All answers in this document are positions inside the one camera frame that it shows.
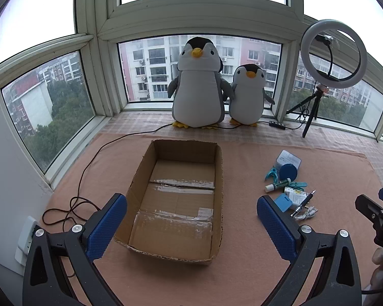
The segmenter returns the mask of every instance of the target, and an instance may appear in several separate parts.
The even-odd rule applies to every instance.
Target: glue stick
[[[278,188],[285,188],[286,186],[289,186],[289,184],[291,184],[291,179],[287,178],[286,180],[282,180],[279,183],[267,185],[266,192],[271,192]]]

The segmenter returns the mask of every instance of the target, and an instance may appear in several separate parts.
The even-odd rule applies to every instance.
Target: black tripod
[[[311,109],[311,113],[308,116],[308,121],[306,122],[305,128],[303,129],[303,133],[302,133],[303,138],[305,138],[306,133],[308,132],[309,127],[311,126],[312,119],[314,117],[315,117],[315,119],[317,119],[319,103],[321,102],[321,98],[324,95],[324,92],[321,89],[321,87],[323,88],[324,86],[318,85],[315,93],[308,96],[305,100],[301,101],[295,107],[293,107],[292,109],[289,109],[287,111],[287,114],[290,114],[290,113],[294,112],[294,110],[298,109],[299,107],[305,105],[306,103],[310,102],[313,98],[315,98],[314,104],[313,104],[312,109]]]

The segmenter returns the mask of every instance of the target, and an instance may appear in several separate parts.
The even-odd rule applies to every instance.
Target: white cap
[[[266,186],[266,192],[274,191],[274,184],[270,184]]]

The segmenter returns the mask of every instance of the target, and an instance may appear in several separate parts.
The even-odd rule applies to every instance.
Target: blue round lid
[[[279,169],[279,180],[286,180],[289,178],[291,182],[293,182],[298,174],[298,170],[296,170],[295,166],[291,163],[284,164]]]

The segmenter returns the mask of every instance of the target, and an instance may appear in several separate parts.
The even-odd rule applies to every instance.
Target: screw
[[[302,226],[301,230],[304,233],[310,233],[312,231],[312,228],[310,226]]]
[[[43,230],[43,229],[38,229],[38,230],[35,232],[35,235],[36,235],[37,237],[41,237],[43,234],[44,234],[44,230]]]
[[[349,233],[346,230],[340,230],[339,233],[341,234],[342,237],[347,237],[349,236]]]
[[[78,232],[80,232],[82,230],[82,225],[80,225],[80,224],[76,224],[76,225],[74,225],[73,227],[72,227],[72,232],[73,233],[78,233]]]

